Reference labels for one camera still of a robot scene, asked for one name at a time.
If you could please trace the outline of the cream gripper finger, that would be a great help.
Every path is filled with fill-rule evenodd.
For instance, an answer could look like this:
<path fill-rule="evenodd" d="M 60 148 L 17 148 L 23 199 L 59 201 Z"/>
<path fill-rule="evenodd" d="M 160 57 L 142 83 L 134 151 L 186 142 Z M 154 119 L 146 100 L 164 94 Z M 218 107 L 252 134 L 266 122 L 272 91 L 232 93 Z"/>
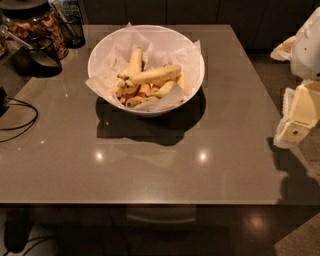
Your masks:
<path fill-rule="evenodd" d="M 289 61 L 291 59 L 291 49 L 296 37 L 292 36 L 279 44 L 270 54 L 270 57 L 277 61 Z"/>
<path fill-rule="evenodd" d="M 273 144 L 287 149 L 300 144 L 320 121 L 320 82 L 304 80 L 296 89 L 287 88 L 282 114 Z"/>

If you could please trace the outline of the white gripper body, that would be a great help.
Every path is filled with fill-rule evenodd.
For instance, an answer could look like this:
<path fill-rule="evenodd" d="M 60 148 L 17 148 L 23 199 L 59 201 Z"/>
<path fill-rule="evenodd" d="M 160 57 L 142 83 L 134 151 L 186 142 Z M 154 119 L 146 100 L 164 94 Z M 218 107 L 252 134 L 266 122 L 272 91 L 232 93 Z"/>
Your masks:
<path fill-rule="evenodd" d="M 301 79 L 320 79 L 320 7 L 296 33 L 290 67 L 291 72 Z"/>

